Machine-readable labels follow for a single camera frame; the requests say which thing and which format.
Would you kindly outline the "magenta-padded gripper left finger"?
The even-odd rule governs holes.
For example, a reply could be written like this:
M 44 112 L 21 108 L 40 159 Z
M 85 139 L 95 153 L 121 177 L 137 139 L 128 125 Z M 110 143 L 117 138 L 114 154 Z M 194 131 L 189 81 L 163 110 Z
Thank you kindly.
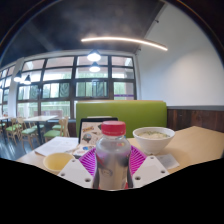
M 92 188 L 96 170 L 95 149 L 91 149 L 79 159 L 71 159 L 58 176 L 81 187 Z

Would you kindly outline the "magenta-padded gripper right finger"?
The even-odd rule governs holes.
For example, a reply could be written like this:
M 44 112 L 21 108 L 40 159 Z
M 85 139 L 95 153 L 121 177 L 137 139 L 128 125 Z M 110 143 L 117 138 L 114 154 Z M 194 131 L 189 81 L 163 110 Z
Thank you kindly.
M 146 156 L 132 146 L 129 157 L 127 186 L 140 188 L 167 176 L 169 172 L 155 156 Z

